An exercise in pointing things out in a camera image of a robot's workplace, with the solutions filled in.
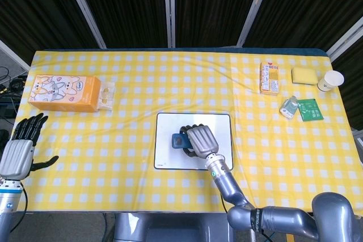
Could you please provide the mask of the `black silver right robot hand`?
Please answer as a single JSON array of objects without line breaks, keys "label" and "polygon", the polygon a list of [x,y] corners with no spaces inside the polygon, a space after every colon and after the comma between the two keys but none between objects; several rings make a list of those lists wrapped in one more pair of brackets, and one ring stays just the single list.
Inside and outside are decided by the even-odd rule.
[{"label": "black silver right robot hand", "polygon": [[209,155],[218,153],[219,145],[209,126],[203,124],[182,126],[179,133],[185,134],[191,143],[191,148],[183,147],[187,156],[206,159]]}]

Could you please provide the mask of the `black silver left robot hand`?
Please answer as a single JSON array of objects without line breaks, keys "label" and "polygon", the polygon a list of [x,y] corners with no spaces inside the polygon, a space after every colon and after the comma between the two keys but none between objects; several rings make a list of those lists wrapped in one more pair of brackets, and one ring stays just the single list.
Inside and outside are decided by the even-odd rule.
[{"label": "black silver left robot hand", "polygon": [[39,113],[19,122],[6,143],[1,156],[1,177],[6,180],[24,180],[31,172],[52,166],[59,156],[55,155],[45,162],[33,161],[35,147],[41,129],[48,116]]}]

